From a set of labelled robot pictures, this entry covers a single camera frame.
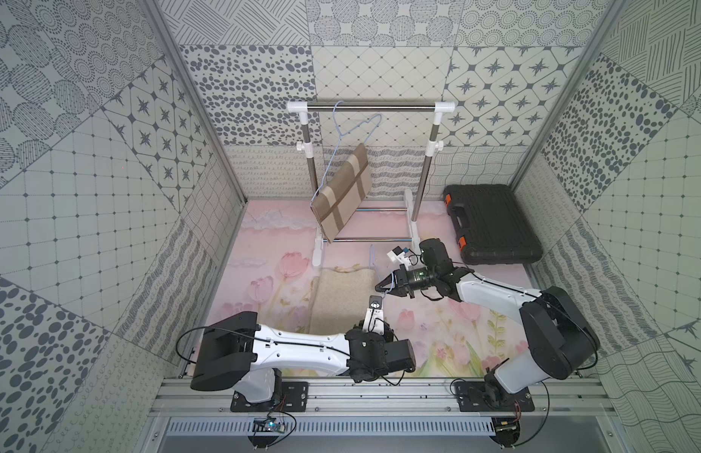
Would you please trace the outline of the beige scarf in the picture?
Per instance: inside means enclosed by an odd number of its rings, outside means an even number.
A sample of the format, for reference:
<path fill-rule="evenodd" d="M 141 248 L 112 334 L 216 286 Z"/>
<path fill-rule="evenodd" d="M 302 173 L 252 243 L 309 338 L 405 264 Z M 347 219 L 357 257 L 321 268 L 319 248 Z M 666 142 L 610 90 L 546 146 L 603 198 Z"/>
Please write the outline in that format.
<path fill-rule="evenodd" d="M 309 333 L 345 334 L 367 314 L 369 298 L 378 283 L 370 268 L 323 269 L 311 309 Z"/>

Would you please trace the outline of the brown plaid scarf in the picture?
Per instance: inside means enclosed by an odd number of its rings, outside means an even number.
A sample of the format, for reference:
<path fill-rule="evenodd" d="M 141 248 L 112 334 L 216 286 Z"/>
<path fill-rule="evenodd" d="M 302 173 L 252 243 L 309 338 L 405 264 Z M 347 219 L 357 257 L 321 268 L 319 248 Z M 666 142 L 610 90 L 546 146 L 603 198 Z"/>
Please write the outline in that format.
<path fill-rule="evenodd" d="M 334 242 L 350 222 L 372 185 L 367 148 L 361 143 L 311 202 L 311 210 L 329 243 Z"/>

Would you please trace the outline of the blue wire hanger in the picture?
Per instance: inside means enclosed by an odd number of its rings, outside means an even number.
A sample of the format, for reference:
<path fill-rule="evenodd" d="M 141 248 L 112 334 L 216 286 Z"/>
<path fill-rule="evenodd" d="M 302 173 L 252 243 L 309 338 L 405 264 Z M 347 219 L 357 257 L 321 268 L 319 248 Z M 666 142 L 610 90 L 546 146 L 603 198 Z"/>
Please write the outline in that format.
<path fill-rule="evenodd" d="M 371 244 L 368 248 L 368 268 L 374 272 L 376 270 L 375 245 Z"/>
<path fill-rule="evenodd" d="M 328 174 L 331 168 L 333 167 L 333 161 L 335 159 L 335 156 L 337 154 L 338 149 L 343 143 L 343 140 L 350 136 L 354 131 L 360 129 L 363 125 L 369 125 L 373 124 L 373 128 L 369 130 L 369 133 L 367 133 L 367 137 L 362 141 L 362 143 L 365 143 L 367 140 L 369 140 L 374 132 L 378 129 L 378 127 L 382 124 L 382 121 L 384 120 L 384 116 L 381 113 L 376 113 L 373 114 L 372 116 L 369 116 L 365 118 L 365 120 L 357 123 L 353 128 L 348 129 L 347 131 L 343 131 L 341 126 L 338 124 L 338 121 L 336 119 L 336 112 L 338 111 L 338 108 L 345 103 L 345 100 L 341 99 L 338 100 L 334 105 L 333 109 L 331 110 L 331 119 L 333 119 L 333 124 L 335 127 L 335 131 L 338 136 L 338 141 L 333 149 L 333 154 L 331 154 L 331 158 L 326 166 L 326 169 L 323 173 L 322 179 L 319 183 L 319 187 L 314 191 L 312 197 L 311 197 L 311 202 L 314 202 L 316 200 L 317 196 L 320 193 L 320 190 L 324 188 L 327 185 L 327 180 L 328 180 Z"/>

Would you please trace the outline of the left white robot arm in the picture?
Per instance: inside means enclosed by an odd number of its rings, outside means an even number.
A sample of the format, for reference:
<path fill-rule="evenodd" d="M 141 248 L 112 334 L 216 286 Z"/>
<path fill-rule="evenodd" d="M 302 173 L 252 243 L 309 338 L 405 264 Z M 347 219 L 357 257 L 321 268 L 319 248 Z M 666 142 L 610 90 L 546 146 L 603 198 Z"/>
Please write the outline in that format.
<path fill-rule="evenodd" d="M 413 345 L 390 328 L 355 327 L 345 333 L 310 335 L 277 330 L 258 322 L 258 313 L 242 311 L 203 328 L 191 388 L 217 392 L 242 386 L 247 396 L 269 400 L 277 370 L 300 369 L 376 381 L 416 370 Z"/>

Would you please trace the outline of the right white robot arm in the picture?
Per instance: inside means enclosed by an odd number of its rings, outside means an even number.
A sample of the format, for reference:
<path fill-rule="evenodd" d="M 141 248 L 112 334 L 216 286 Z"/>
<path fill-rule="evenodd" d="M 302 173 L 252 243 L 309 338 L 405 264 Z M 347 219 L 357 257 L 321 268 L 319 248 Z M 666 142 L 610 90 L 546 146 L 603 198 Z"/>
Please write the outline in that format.
<path fill-rule="evenodd" d="M 458 307 L 478 305 L 517 322 L 527 349 L 501 362 L 484 376 L 484 397 L 499 406 L 514 394 L 546 379 L 563 381 L 584 363 L 599 358 L 599 339 L 567 292 L 513 287 L 457 266 L 437 238 L 420 243 L 420 268 L 404 263 L 375 287 L 378 293 L 414 297 L 435 289 Z"/>

